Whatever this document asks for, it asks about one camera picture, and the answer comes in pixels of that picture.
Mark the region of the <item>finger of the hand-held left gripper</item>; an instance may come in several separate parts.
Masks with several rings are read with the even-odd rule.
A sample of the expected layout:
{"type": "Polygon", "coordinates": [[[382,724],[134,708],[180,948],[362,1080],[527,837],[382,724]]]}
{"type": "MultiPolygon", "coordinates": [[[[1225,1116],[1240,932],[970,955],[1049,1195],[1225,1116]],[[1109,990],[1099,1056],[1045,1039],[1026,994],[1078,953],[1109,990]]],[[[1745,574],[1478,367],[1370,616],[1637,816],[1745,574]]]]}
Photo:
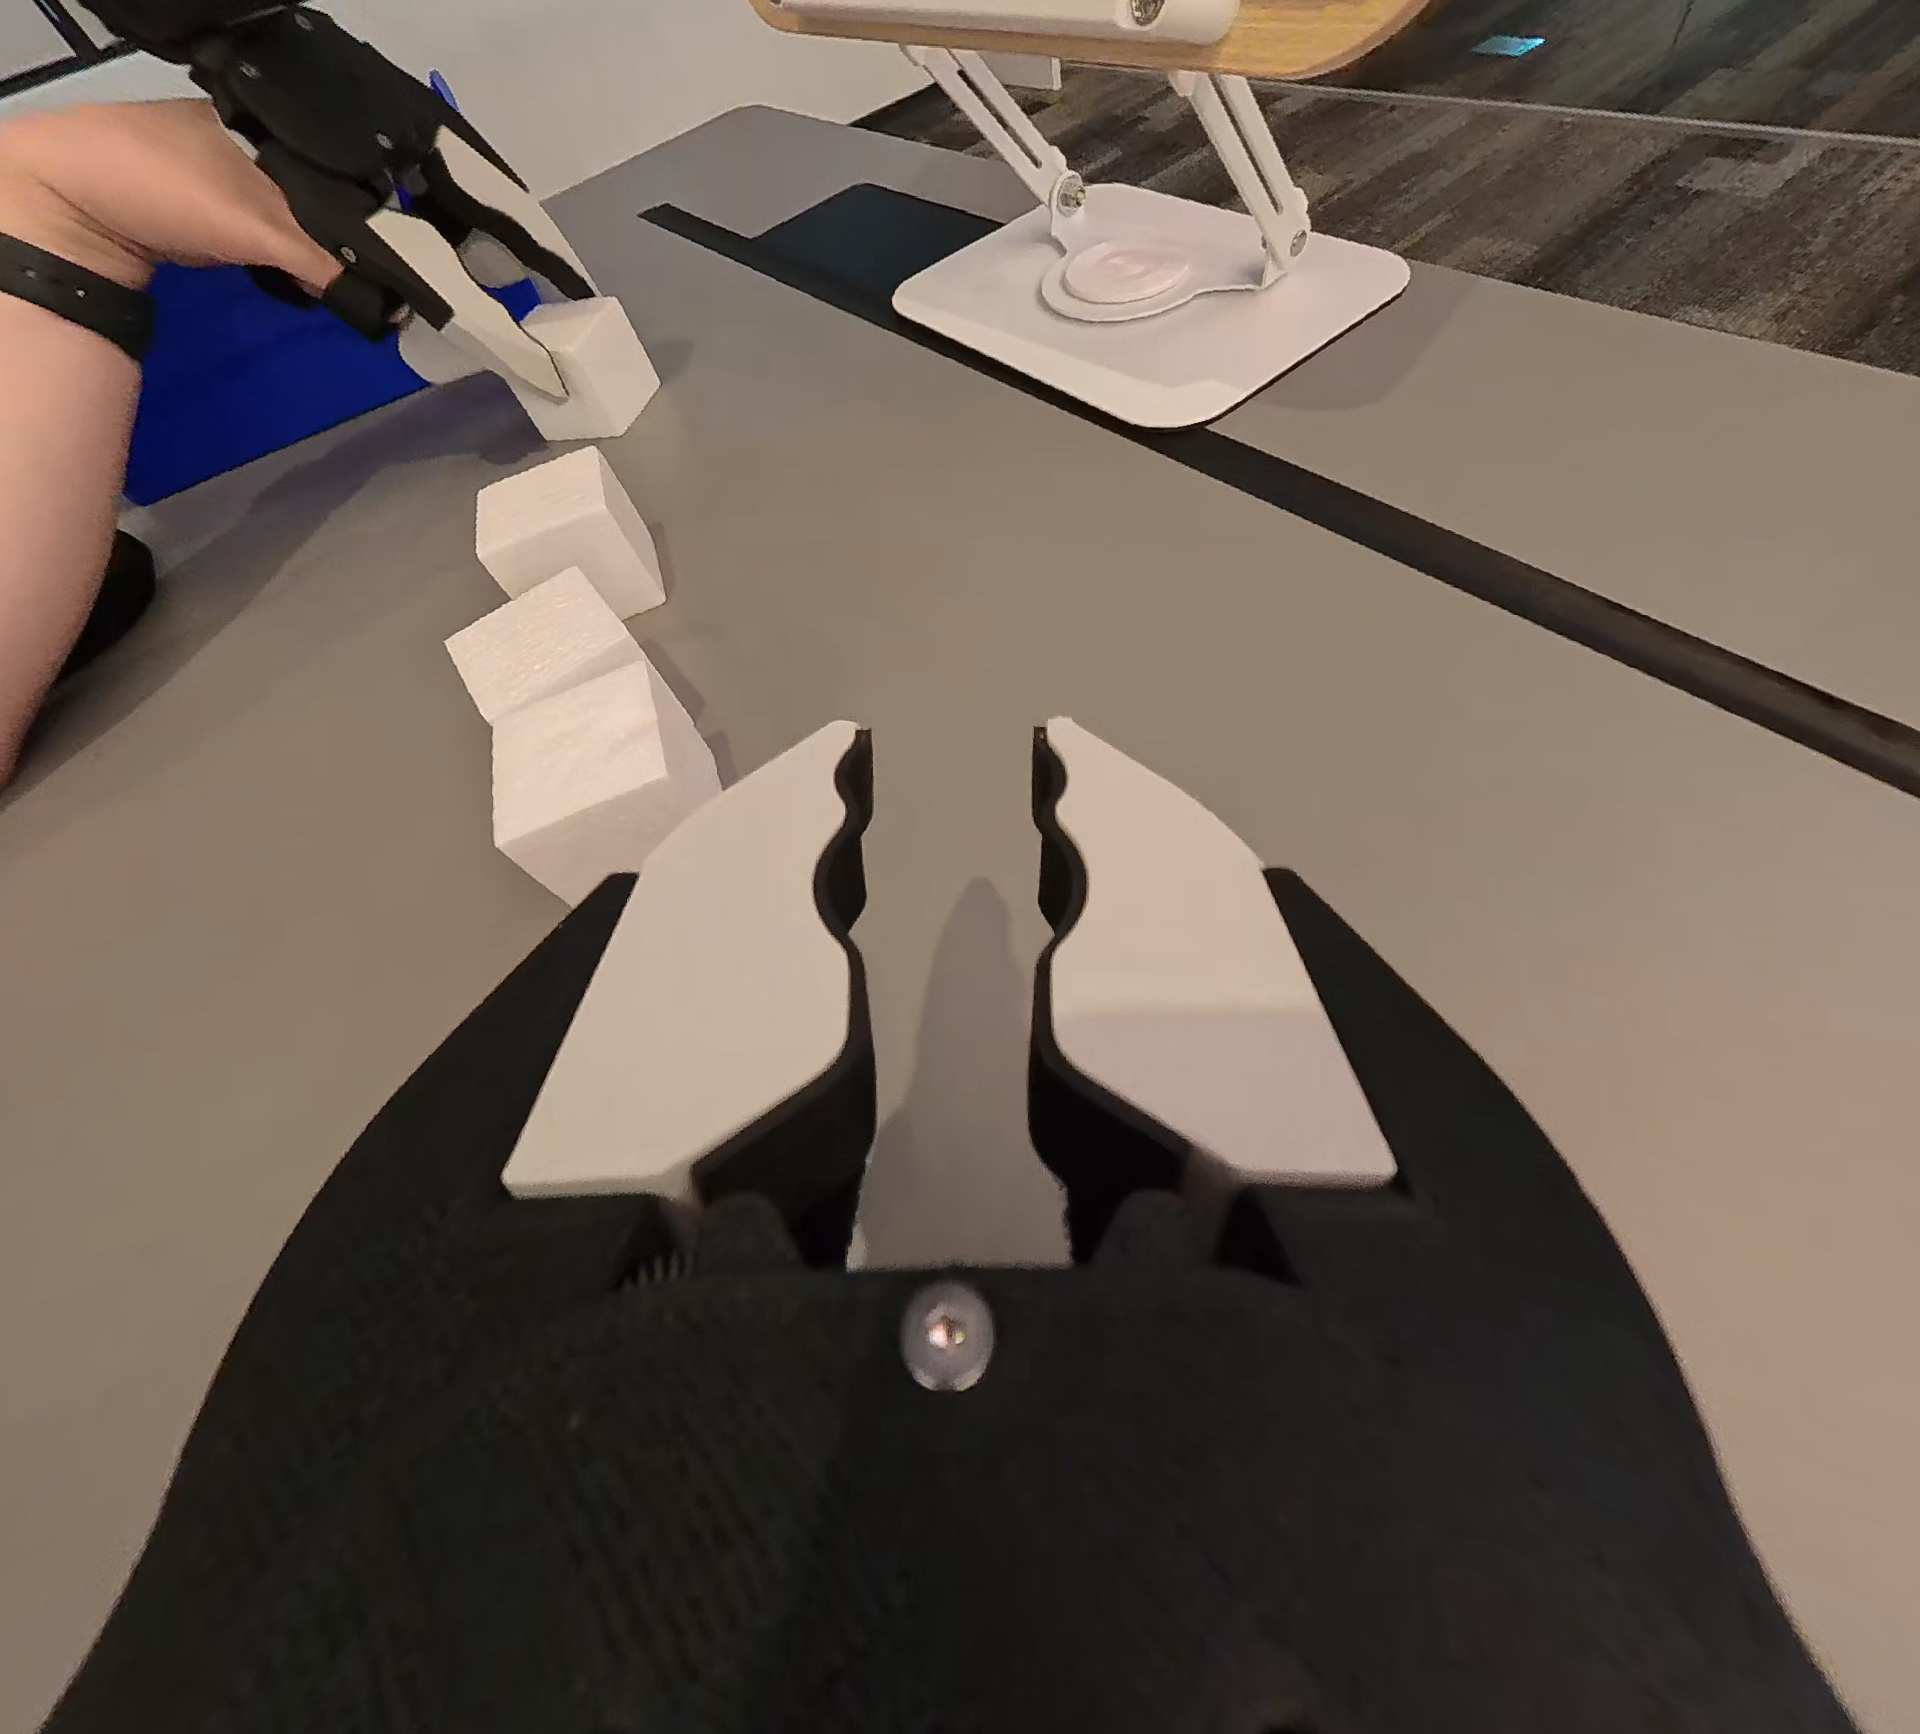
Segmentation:
{"type": "MultiPolygon", "coordinates": [[[[429,329],[451,352],[489,367],[516,388],[561,398],[563,380],[549,355],[522,332],[524,316],[509,314],[496,291],[474,278],[463,251],[425,214],[425,208],[378,208],[363,222],[360,265],[396,291],[410,306],[411,322],[404,337],[413,339],[419,329],[429,329]]],[[[518,270],[499,246],[474,240],[506,258],[509,272],[518,270]]]]}
{"type": "Polygon", "coordinates": [[[456,247],[470,236],[499,246],[518,264],[511,282],[541,278],[567,301],[600,294],[543,205],[458,111],[443,111],[424,159],[424,208],[456,247]]]}

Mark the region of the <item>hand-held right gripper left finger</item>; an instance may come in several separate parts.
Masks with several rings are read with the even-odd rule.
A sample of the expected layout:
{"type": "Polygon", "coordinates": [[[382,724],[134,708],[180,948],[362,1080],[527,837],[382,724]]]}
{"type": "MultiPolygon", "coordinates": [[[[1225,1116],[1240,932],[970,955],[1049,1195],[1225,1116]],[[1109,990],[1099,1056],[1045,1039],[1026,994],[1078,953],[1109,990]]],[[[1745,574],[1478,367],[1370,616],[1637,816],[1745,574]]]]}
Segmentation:
{"type": "Polygon", "coordinates": [[[703,803],[642,865],[499,1181],[516,1199],[763,1197],[846,1264],[877,1141],[851,930],[872,737],[834,720],[703,803]]]}

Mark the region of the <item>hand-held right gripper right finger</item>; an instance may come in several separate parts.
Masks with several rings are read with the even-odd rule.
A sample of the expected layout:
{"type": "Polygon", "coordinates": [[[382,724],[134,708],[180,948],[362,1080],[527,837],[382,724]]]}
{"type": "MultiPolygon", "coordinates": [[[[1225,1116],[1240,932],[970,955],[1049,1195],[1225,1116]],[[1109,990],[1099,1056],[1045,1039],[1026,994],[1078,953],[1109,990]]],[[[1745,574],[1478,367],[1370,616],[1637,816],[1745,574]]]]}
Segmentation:
{"type": "Polygon", "coordinates": [[[1250,845],[1068,717],[1032,739],[1026,1128],[1089,1264],[1138,1193],[1383,1192],[1387,1133],[1250,845]]]}

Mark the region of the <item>white hard foam cube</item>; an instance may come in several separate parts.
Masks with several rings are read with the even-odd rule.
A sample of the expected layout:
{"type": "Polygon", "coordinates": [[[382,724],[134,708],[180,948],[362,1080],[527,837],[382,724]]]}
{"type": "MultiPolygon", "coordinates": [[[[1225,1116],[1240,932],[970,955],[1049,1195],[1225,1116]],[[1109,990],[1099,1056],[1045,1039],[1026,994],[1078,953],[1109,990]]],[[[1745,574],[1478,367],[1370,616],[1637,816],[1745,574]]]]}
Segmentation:
{"type": "Polygon", "coordinates": [[[549,445],[618,439],[661,390],[649,357],[612,297],[539,305],[521,325],[563,380],[561,398],[516,388],[532,428],[549,445]]]}
{"type": "Polygon", "coordinates": [[[639,663],[639,645],[578,569],[561,570],[445,640],[482,720],[639,663]]]}
{"type": "Polygon", "coordinates": [[[669,600],[652,533],[596,446],[563,450],[482,487],[474,546],[509,597],[581,570],[621,619],[669,600]]]}
{"type": "Polygon", "coordinates": [[[647,656],[493,727],[493,844],[565,905],[638,873],[720,788],[707,740],[647,656]]]}

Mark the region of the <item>person's left forearm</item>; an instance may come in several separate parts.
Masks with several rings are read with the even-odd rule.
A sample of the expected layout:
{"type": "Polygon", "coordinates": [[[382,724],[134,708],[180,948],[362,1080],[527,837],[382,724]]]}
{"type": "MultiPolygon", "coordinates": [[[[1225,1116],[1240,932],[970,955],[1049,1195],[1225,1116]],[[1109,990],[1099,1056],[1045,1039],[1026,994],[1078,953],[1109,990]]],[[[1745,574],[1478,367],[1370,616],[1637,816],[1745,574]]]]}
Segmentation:
{"type": "Polygon", "coordinates": [[[1,298],[1,783],[106,574],[139,368],[108,339],[1,298]]]}

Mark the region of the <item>person's left hand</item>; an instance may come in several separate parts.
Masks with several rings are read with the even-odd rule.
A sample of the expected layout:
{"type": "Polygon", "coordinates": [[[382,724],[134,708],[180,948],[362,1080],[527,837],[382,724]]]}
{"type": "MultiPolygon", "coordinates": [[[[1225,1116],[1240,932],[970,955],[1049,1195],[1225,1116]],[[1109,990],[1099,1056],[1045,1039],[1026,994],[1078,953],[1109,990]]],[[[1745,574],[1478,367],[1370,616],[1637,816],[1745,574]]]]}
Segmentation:
{"type": "Polygon", "coordinates": [[[214,109],[193,102],[6,120],[1,232],[131,289],[160,264],[270,267],[313,294],[343,272],[214,109]]]}

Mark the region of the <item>blue plastic bin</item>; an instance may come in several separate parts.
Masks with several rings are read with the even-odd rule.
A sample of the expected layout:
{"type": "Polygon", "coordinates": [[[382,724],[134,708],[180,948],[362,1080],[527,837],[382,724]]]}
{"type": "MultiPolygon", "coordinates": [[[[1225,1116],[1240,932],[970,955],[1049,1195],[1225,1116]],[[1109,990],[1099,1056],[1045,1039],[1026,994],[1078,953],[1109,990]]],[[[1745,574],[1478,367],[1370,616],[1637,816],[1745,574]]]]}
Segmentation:
{"type": "Polygon", "coordinates": [[[157,267],[123,499],[137,506],[424,392],[387,334],[367,339],[307,291],[281,301],[248,265],[157,267]]]}

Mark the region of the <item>black wristband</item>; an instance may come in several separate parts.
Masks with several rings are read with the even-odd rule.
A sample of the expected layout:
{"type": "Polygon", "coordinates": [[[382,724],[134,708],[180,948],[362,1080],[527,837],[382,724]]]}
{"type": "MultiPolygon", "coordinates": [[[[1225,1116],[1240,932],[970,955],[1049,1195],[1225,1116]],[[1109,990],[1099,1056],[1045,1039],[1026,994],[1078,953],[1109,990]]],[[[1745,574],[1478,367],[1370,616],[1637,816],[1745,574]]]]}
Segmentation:
{"type": "Polygon", "coordinates": [[[143,289],[113,282],[8,232],[0,250],[3,297],[94,334],[136,367],[143,364],[157,334],[157,303],[143,289]]]}

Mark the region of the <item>white and wooden document stand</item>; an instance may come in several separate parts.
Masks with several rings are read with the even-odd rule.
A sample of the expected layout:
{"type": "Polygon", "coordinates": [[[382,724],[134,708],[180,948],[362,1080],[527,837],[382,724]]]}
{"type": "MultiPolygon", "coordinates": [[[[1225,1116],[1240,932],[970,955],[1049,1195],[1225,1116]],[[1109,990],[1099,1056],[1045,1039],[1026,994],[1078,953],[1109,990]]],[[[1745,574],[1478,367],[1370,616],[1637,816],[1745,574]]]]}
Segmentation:
{"type": "Polygon", "coordinates": [[[799,36],[889,41],[1032,208],[898,282],[892,314],[1124,427],[1208,427],[1398,301],[1407,264],[1316,232],[1256,80],[1338,73],[1432,0],[749,0],[799,36]],[[989,53],[1155,73],[1233,206],[1093,184],[989,53]]]}

